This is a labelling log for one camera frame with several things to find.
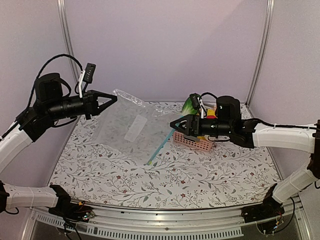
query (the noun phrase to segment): ziplock bag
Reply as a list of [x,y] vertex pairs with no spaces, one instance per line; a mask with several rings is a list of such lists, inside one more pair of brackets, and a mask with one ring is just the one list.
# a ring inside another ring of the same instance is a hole
[[102,112],[93,142],[118,150],[138,165],[152,161],[172,133],[170,122],[180,115],[156,109],[118,89],[113,93],[118,101]]

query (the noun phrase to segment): green vegetable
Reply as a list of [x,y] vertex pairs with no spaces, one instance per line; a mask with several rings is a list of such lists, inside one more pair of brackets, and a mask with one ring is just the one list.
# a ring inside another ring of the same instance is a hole
[[181,115],[185,116],[188,114],[196,115],[198,112],[194,107],[192,106],[192,102],[190,97],[187,98],[187,100],[184,102],[184,105],[182,107]]

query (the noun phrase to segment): black cable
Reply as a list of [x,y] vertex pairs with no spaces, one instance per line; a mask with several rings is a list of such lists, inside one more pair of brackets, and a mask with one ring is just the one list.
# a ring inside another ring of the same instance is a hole
[[[83,70],[83,67],[81,65],[81,63],[74,57],[74,56],[71,56],[69,54],[58,54],[56,56],[53,56],[52,58],[50,58],[48,61],[45,62],[45,64],[41,67],[40,71],[38,72],[37,76],[35,77],[35,79],[38,79],[41,75],[41,73],[43,72],[43,70],[45,69],[45,67],[50,63],[52,62],[53,60],[57,59],[57,58],[61,58],[61,57],[67,57],[67,58],[70,58],[72,59],[73,61],[75,61],[75,63],[79,66],[80,70],[82,71]],[[32,89],[31,89],[31,94],[30,94],[30,97],[29,97],[29,100],[28,100],[28,104],[26,106],[26,108],[23,110],[22,112],[22,115],[21,115],[21,118],[25,117],[26,114],[28,113],[28,110],[29,110],[29,107],[31,105],[31,101],[32,101],[32,98],[34,96],[34,92],[35,92],[35,84],[33,83],[33,86],[32,86]],[[4,139],[19,123],[18,122],[15,122],[2,136],[1,136],[1,139]]]
[[315,187],[315,189],[320,189],[320,186],[317,186],[317,182],[316,181],[314,182],[314,187]]
[[292,211],[292,215],[291,215],[291,218],[289,220],[289,222],[283,227],[281,228],[279,231],[275,231],[274,233],[280,233],[281,231],[285,230],[289,225],[290,223],[292,222],[292,219],[294,219],[294,216],[295,216],[295,210],[296,210],[296,204],[295,204],[295,200],[290,197],[291,201],[292,201],[292,204],[293,204],[293,211]]
[[202,98],[202,97],[205,96],[205,95],[210,95],[210,96],[214,97],[215,99],[217,99],[217,96],[216,96],[216,95],[214,95],[214,94],[212,94],[211,92],[208,92],[208,91],[202,93],[201,96],[200,96],[200,98]]
[[86,82],[83,89],[82,89],[83,92],[87,89],[88,85],[89,85],[89,83]]
[[64,228],[64,235],[69,239],[69,240],[73,240],[71,237],[69,237],[68,234],[71,233],[71,231],[67,232],[67,227],[66,227],[66,223],[63,224],[63,228]]
[[[65,223],[64,223],[64,231],[65,231],[65,233],[66,233],[66,231],[67,231],[67,229],[66,229],[66,224],[67,224],[69,227],[71,227],[71,228],[73,228],[73,229],[75,230],[75,233],[76,233],[76,235],[78,236],[79,240],[82,240],[82,238],[81,238],[81,236],[80,236],[80,234],[79,234],[76,226],[73,225],[73,224],[72,224],[67,218],[65,218],[65,217],[63,218],[63,220],[64,220],[64,222],[65,222]],[[67,237],[68,239],[72,240],[72,239],[68,236],[68,233],[66,233],[65,235],[66,235],[66,237]]]
[[265,122],[259,118],[250,118],[250,119],[246,119],[246,120],[254,120],[254,121],[258,121],[259,123],[266,125],[268,127],[273,127],[273,128],[288,128],[288,129],[293,129],[293,128],[297,128],[297,129],[312,129],[312,130],[317,130],[316,127],[308,127],[308,126],[298,126],[298,125],[281,125],[281,124],[271,124],[268,122]]
[[65,123],[61,123],[60,125],[53,125],[52,127],[53,128],[60,128],[60,127],[63,127],[65,125],[68,125],[70,123],[73,123],[74,121],[76,121],[78,119],[78,117],[76,116],[74,119],[68,121],[68,122],[65,122]]
[[[83,89],[82,89],[83,92],[87,89],[88,85],[89,85],[89,83],[86,82],[85,85],[84,85],[84,87],[83,87]],[[75,92],[76,94],[79,94],[78,86],[79,86],[79,82],[77,82],[76,85],[75,85],[75,87],[74,87],[74,92]]]
[[76,85],[75,85],[75,87],[74,87],[74,92],[75,92],[76,94],[79,94],[78,86],[79,86],[79,82],[77,82]]
[[15,208],[16,209],[16,212],[9,212],[9,211],[7,211],[7,210],[4,210],[7,214],[10,214],[10,215],[17,215],[17,214],[19,214],[19,209],[16,207]]

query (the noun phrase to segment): pink basket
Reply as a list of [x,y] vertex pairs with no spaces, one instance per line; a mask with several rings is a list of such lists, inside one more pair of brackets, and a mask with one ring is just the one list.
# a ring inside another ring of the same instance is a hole
[[212,142],[203,139],[199,139],[199,142],[191,141],[184,138],[184,134],[178,131],[173,133],[173,141],[205,152],[209,152],[213,145]]

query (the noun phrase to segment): purple wall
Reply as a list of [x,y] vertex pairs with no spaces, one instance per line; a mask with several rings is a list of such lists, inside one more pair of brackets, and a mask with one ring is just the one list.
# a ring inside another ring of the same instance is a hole
[[[308,124],[320,119],[320,2],[275,1],[266,56],[252,101],[256,117],[279,124]],[[274,148],[285,177],[309,155]],[[320,191],[300,194],[313,236],[320,236]]]
[[[1,1],[0,7],[0,133],[26,107],[42,65],[65,52],[57,1]],[[57,59],[46,73],[57,71],[74,86],[67,59]],[[25,149],[0,175],[8,184],[44,187],[71,126],[48,130]],[[26,211],[17,216],[0,214],[0,239],[21,239]]]
[[267,1],[66,1],[74,54],[97,64],[93,86],[143,100],[210,91],[246,100]]

